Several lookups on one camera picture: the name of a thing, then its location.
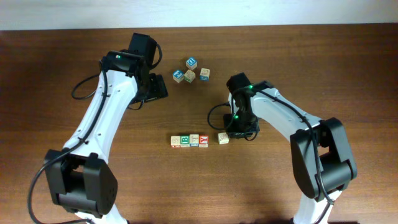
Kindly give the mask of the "wooden leaf E block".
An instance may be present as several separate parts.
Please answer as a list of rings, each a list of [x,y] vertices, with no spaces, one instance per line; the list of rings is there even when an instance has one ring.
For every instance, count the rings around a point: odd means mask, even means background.
[[[229,136],[227,133],[218,133],[218,143],[227,144],[229,143]]]

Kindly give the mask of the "wooden block blue J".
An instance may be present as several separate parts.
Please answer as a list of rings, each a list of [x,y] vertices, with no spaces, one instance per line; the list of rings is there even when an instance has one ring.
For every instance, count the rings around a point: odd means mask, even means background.
[[[199,134],[191,134],[191,135],[189,135],[190,147],[199,146],[199,138],[200,138]]]

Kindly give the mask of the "red Y block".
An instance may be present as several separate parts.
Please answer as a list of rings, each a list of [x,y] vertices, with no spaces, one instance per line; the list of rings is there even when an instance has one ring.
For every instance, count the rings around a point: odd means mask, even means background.
[[[199,147],[208,147],[209,137],[207,135],[199,135]]]

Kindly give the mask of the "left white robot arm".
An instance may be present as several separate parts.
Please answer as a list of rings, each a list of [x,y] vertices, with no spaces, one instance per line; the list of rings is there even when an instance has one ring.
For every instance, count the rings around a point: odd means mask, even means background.
[[[110,51],[100,61],[94,97],[60,151],[45,156],[52,202],[86,223],[127,223],[115,201],[118,182],[108,166],[112,141],[127,107],[167,96],[153,57]]]

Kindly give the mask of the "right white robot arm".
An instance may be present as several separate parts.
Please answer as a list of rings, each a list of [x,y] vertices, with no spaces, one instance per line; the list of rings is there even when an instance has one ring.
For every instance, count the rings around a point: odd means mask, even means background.
[[[358,169],[342,122],[310,115],[266,81],[228,80],[231,113],[224,116],[230,138],[255,139],[263,119],[290,143],[295,181],[302,191],[291,223],[327,223],[336,199]]]

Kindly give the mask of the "wooden block red side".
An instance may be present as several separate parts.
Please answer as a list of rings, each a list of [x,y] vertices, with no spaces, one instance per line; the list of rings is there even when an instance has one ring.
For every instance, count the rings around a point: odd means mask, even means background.
[[[171,136],[170,137],[170,145],[173,148],[181,147],[181,138],[180,138],[180,136]]]

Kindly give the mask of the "green B block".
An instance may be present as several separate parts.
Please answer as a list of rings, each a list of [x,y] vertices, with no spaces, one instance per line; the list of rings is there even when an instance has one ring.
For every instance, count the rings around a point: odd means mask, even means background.
[[[180,137],[180,147],[190,147],[190,136],[183,135]]]

